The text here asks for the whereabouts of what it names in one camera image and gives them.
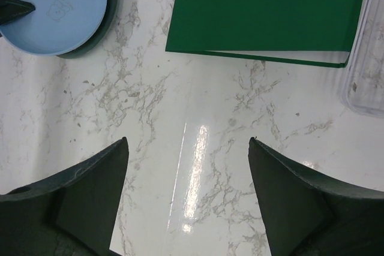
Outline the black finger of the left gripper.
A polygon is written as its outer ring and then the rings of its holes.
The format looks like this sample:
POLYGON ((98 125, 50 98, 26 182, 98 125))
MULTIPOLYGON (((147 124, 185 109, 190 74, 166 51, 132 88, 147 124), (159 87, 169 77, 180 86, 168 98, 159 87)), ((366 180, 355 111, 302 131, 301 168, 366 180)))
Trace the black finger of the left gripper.
POLYGON ((6 25, 35 11, 35 5, 21 0, 0 0, 0 25, 6 25))

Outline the light blue plastic plate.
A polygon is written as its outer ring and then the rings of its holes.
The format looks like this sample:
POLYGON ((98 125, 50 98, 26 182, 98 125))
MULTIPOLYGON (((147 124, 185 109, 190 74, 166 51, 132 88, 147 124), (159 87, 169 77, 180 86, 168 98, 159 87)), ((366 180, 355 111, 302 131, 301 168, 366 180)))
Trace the light blue plastic plate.
POLYGON ((70 52, 100 26, 107 0, 21 0, 35 10, 1 26, 1 35, 12 46, 33 55, 56 56, 70 52))

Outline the grey-green ceramic plate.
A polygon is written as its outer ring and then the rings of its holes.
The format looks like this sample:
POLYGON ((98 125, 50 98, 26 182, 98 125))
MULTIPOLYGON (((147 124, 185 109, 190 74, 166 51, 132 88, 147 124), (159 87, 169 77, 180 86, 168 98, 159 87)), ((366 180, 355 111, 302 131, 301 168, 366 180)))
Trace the grey-green ceramic plate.
POLYGON ((70 52, 58 55, 58 57, 62 59, 80 58, 86 55, 87 53, 89 53, 95 47, 97 47, 97 45, 102 41, 102 39, 108 33, 114 21, 114 18, 117 14, 118 5, 119 5, 119 0, 107 0, 106 12, 104 14, 103 20, 101 21, 98 29, 92 35, 92 37, 89 40, 87 40, 84 44, 79 46, 78 48, 70 52))

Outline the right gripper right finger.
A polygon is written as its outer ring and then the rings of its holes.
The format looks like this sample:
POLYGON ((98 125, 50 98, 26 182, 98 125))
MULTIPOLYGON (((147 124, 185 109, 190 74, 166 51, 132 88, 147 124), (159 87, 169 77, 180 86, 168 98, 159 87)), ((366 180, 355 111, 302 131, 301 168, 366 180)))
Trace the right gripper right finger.
POLYGON ((251 138, 248 161, 272 255, 383 255, 383 192, 327 176, 251 138))

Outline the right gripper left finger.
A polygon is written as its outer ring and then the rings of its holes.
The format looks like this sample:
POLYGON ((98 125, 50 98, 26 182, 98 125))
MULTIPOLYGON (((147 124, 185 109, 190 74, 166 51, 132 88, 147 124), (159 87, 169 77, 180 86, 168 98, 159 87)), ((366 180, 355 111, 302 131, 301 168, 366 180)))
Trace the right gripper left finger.
POLYGON ((50 177, 1 195, 1 255, 114 255, 128 166, 122 138, 50 177))

